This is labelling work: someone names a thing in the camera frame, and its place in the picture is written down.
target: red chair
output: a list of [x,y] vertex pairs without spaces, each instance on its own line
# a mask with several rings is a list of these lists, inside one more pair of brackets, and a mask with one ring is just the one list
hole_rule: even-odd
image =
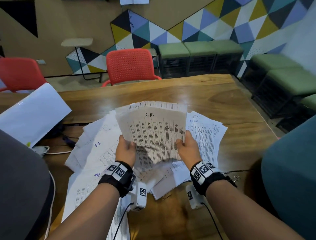
[[0,92],[36,90],[47,83],[37,62],[30,58],[0,58],[0,79],[6,85]]
[[110,80],[107,84],[115,84],[135,80],[161,80],[154,73],[154,64],[147,49],[135,48],[109,52],[106,56],[107,72]]

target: stack of papers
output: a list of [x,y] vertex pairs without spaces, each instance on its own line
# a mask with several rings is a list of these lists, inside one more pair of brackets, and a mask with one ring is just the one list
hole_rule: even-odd
[[[147,192],[158,200],[191,179],[175,143],[178,138],[185,142],[185,130],[197,141],[202,159],[218,168],[218,150],[227,127],[194,111],[187,113],[184,104],[143,101],[110,111],[83,130],[65,163],[75,174],[69,180],[63,219],[89,195],[106,167],[115,161],[121,134],[136,143],[133,171],[137,181],[144,182]],[[125,202],[120,202],[118,209],[129,204]],[[114,219],[120,213],[118,209]]]

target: forearm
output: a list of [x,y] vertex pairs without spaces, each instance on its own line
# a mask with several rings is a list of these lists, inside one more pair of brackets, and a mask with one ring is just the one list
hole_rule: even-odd
[[206,199],[231,240],[303,239],[226,180],[213,182],[206,191]]
[[48,239],[106,239],[118,202],[119,192],[114,186],[98,185]]

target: green ottoman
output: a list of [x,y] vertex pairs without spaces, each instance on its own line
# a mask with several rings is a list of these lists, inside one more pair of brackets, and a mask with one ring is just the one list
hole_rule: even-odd
[[235,75],[237,65],[244,52],[242,47],[232,40],[213,40],[210,41],[210,46],[217,52],[213,72]]
[[282,54],[253,55],[240,82],[253,93],[268,71],[282,68],[302,68],[302,66]]
[[190,53],[188,76],[211,73],[216,51],[210,42],[185,42],[184,45]]
[[190,53],[183,43],[168,43],[158,46],[161,78],[181,78],[187,76]]
[[301,100],[295,113],[285,117],[276,125],[284,132],[290,132],[302,123],[306,122],[316,114],[316,94],[305,97]]
[[316,93],[316,77],[302,68],[270,70],[252,98],[270,119],[291,116],[302,98]]

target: white device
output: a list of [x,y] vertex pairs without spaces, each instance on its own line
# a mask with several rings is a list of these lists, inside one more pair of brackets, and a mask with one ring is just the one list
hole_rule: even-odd
[[131,202],[134,202],[134,204],[130,206],[132,211],[140,211],[146,207],[147,193],[145,183],[135,181],[133,184],[133,190],[128,194],[131,196]]
[[189,202],[192,209],[198,209],[203,207],[201,203],[205,203],[206,199],[204,196],[200,195],[193,184],[187,185],[185,187],[186,193],[188,194]]

